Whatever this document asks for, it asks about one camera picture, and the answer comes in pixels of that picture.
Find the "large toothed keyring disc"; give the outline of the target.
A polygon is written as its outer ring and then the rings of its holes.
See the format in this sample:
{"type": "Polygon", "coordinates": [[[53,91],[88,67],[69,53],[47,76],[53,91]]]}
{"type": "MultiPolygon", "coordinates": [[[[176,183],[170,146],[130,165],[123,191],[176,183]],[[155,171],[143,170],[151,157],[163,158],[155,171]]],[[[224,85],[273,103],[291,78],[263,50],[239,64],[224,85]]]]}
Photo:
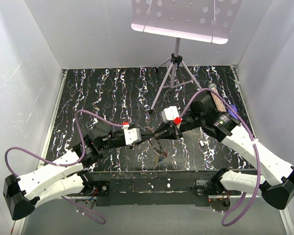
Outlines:
{"type": "Polygon", "coordinates": [[[166,152],[167,153],[167,151],[162,147],[162,145],[161,145],[161,143],[160,143],[159,140],[156,140],[156,144],[154,144],[152,142],[152,139],[149,139],[147,142],[152,147],[153,152],[154,152],[154,154],[155,154],[156,157],[157,157],[158,154],[162,154],[163,152],[166,152]]]}

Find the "white black key fob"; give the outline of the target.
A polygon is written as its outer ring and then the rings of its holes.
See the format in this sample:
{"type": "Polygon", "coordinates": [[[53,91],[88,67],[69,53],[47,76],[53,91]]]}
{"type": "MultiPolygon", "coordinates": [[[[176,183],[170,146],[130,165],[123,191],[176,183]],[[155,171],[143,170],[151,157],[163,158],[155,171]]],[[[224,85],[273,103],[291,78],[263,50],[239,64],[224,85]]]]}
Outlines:
{"type": "Polygon", "coordinates": [[[202,148],[205,146],[203,140],[199,140],[199,144],[200,144],[200,146],[201,146],[202,148]]]}

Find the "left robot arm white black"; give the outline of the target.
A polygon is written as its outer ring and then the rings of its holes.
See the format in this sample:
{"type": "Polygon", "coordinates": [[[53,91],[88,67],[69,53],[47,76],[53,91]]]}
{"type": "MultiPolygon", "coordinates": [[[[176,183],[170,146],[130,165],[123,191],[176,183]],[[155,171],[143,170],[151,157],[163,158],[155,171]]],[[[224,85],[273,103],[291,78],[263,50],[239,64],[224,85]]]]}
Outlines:
{"type": "Polygon", "coordinates": [[[60,158],[28,174],[13,173],[5,178],[3,196],[11,218],[25,218],[43,203],[68,194],[88,196],[100,192],[101,184],[91,180],[85,169],[102,159],[105,150],[134,147],[153,137],[151,131],[129,123],[117,131],[105,122],[96,123],[84,136],[84,142],[60,158]]]}

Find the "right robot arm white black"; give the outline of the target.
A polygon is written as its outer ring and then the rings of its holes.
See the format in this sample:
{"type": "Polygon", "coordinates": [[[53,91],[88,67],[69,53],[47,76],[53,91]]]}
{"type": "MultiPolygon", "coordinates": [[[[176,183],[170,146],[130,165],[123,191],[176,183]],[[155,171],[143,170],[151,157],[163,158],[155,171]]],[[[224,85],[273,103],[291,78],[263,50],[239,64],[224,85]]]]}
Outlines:
{"type": "Polygon", "coordinates": [[[237,118],[217,110],[210,92],[201,92],[188,104],[184,115],[180,115],[175,106],[162,111],[163,121],[154,132],[157,140],[176,140],[184,132],[201,128],[205,134],[234,150],[260,170],[260,176],[256,176],[222,168],[211,180],[197,188],[199,192],[208,195],[221,195],[233,190],[255,192],[272,207],[283,210],[294,196],[294,165],[252,140],[237,118]]]}

